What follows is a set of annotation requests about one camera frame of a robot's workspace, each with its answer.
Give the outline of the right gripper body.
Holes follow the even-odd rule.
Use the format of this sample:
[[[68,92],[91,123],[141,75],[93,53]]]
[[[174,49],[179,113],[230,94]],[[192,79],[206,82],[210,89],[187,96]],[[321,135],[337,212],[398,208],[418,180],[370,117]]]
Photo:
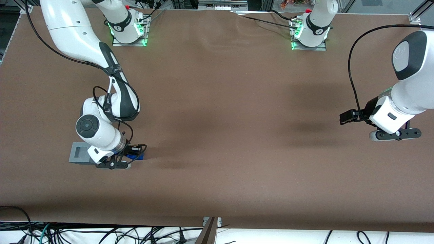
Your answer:
[[[87,153],[90,156],[90,159],[92,159],[94,163],[99,165],[103,162],[118,161],[118,158],[122,158],[128,148],[129,145],[126,144],[119,144],[113,149],[101,149],[96,148],[95,146],[90,146],[87,149]]]

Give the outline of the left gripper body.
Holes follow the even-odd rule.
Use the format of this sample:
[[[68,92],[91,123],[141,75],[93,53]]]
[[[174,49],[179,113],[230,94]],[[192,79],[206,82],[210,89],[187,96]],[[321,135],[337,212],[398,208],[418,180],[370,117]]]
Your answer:
[[[365,105],[364,115],[376,127],[388,134],[394,134],[415,116],[397,108],[391,96],[377,96],[369,100]]]

